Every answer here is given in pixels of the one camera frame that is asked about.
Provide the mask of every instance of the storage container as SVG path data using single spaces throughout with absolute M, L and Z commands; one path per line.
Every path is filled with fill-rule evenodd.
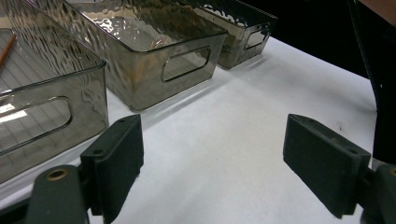
M 227 29 L 218 60 L 225 69 L 261 54 L 276 26 L 276 16 L 237 0 L 174 1 Z
M 168 0 L 32 1 L 107 60 L 108 88 L 133 111 L 211 78 L 226 34 Z
M 0 2 L 0 183 L 101 133 L 108 126 L 106 61 L 27 1 Z

